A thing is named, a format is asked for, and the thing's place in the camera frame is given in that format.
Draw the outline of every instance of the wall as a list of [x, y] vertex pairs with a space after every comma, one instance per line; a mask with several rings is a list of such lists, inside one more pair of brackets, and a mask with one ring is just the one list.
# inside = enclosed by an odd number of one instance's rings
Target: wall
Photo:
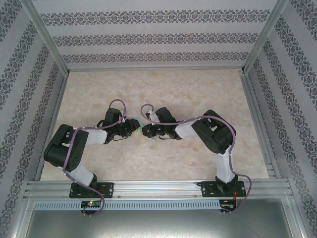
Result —
[[0, 238], [33, 180], [64, 76], [18, 0], [0, 0]]
[[243, 66], [276, 0], [35, 0], [70, 69]]
[[309, 237], [317, 237], [317, 1], [291, 0], [249, 72]]

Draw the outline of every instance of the marble floor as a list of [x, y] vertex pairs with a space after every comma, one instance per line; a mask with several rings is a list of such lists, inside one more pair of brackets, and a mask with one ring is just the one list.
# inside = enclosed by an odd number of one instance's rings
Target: marble floor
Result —
[[[235, 171], [268, 178], [250, 111], [236, 70], [72, 72], [69, 75], [55, 130], [63, 123], [95, 126], [109, 103], [122, 99], [129, 118], [140, 107], [167, 107], [176, 120], [212, 109], [237, 131]], [[113, 107], [123, 109], [118, 102]], [[98, 180], [214, 179], [214, 154], [197, 136], [152, 140], [136, 132], [122, 141], [86, 146], [82, 162]], [[41, 180], [67, 180], [61, 169], [45, 163]]]

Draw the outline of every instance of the purple cable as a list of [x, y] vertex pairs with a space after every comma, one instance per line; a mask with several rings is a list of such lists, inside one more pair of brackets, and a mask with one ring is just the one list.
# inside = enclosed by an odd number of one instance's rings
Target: purple cable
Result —
[[246, 194], [246, 196], [244, 197], [244, 199], [242, 200], [241, 204], [239, 205], [239, 207], [237, 207], [234, 211], [230, 212], [231, 213], [234, 213], [236, 212], [238, 209], [240, 209], [242, 207], [242, 205], [245, 203], [245, 201], [247, 200], [249, 194], [250, 194], [250, 191], [251, 191], [251, 187], [252, 187], [252, 181], [250, 179], [249, 176], [247, 175], [242, 175], [242, 174], [238, 174], [234, 171], [233, 167], [232, 167], [232, 158], [231, 158], [231, 153], [232, 153], [232, 150], [233, 150], [233, 146], [236, 142], [236, 135], [232, 129], [232, 127], [229, 125], [229, 123], [227, 123], [225, 120], [221, 119], [221, 118], [217, 118], [217, 117], [213, 117], [213, 116], [199, 116], [199, 117], [195, 117], [195, 118], [191, 118], [191, 119], [188, 119], [188, 120], [184, 120], [184, 121], [180, 121], [180, 122], [175, 122], [175, 123], [162, 123], [162, 122], [157, 122], [157, 121], [153, 121], [153, 120], [150, 120], [148, 119], [144, 114], [143, 114], [143, 108], [146, 107], [146, 106], [150, 106], [152, 107], [152, 111], [154, 111], [154, 106], [152, 104], [144, 104], [142, 107], [141, 107], [141, 115], [146, 119], [148, 120], [149, 122], [151, 123], [154, 123], [154, 124], [157, 124], [157, 125], [180, 125], [180, 124], [183, 124], [183, 123], [187, 123], [187, 122], [190, 122], [190, 121], [194, 121], [194, 120], [198, 120], [198, 119], [203, 119], [203, 118], [210, 118], [210, 119], [214, 119], [214, 120], [217, 120], [217, 121], [220, 121], [222, 122], [223, 124], [225, 124], [229, 130], [231, 131], [232, 133], [232, 145], [229, 149], [229, 166], [230, 166], [230, 170], [232, 171], [232, 173], [234, 175], [237, 175], [237, 176], [242, 176], [242, 177], [245, 177], [249, 180], [249, 189], [248, 189], [248, 192]]
[[[69, 148], [68, 148], [68, 151], [67, 151], [67, 155], [66, 155], [66, 159], [65, 159], [65, 162], [64, 162], [64, 166], [63, 166], [63, 169], [62, 169], [63, 172], [64, 172], [64, 174], [65, 174], [70, 180], [72, 180], [73, 182], [77, 183], [78, 185], [80, 185], [80, 186], [82, 186], [82, 187], [84, 187], [84, 188], [87, 188], [87, 189], [89, 189], [89, 190], [91, 190], [91, 191], [97, 193], [98, 195], [100, 195], [101, 200], [103, 201], [103, 204], [102, 204], [102, 206], [100, 207], [100, 209], [99, 209], [97, 212], [95, 212], [94, 214], [89, 215], [89, 217], [95, 216], [95, 215], [97, 215], [98, 213], [100, 213], [100, 212], [103, 210], [103, 208], [104, 208], [104, 206], [105, 206], [105, 198], [104, 198], [104, 196], [102, 195], [102, 193], [100, 193], [99, 191], [97, 191], [97, 190], [95, 190], [95, 189], [93, 189], [93, 188], [91, 188], [91, 187], [89, 187], [89, 186], [86, 186], [86, 185], [84, 185], [84, 184], [82, 184], [82, 183], [76, 181], [71, 175], [67, 174], [67, 173], [66, 173], [66, 166], [67, 166], [67, 164], [68, 164], [68, 160], [69, 160], [69, 157], [70, 157], [71, 149], [72, 149], [73, 144], [74, 144], [74, 141], [75, 141], [76, 134], [77, 134], [77, 132], [78, 132], [79, 130], [83, 130], [83, 129], [106, 129], [106, 128], [112, 127], [112, 126], [114, 126], [114, 125], [117, 125], [119, 122], [122, 121], [122, 119], [124, 118], [125, 113], [126, 113], [125, 103], [124, 103], [121, 99], [114, 99], [114, 100], [109, 104], [109, 108], [110, 108], [111, 105], [112, 105], [114, 102], [116, 102], [116, 101], [119, 101], [119, 102], [121, 102], [121, 103], [123, 104], [124, 109], [123, 109], [122, 117], [120, 117], [117, 122], [115, 122], [115, 123], [113, 123], [113, 124], [111, 124], [111, 125], [104, 126], [104, 127], [96, 127], [96, 126], [94, 126], [94, 127], [80, 127], [80, 128], [77, 128], [77, 129], [75, 130], [74, 134], [73, 134], [73, 137], [71, 138], [70, 145], [69, 145]], [[84, 216], [87, 215], [87, 214], [85, 213], [86, 208], [87, 208], [87, 207], [85, 207], [84, 210], [83, 210]]]

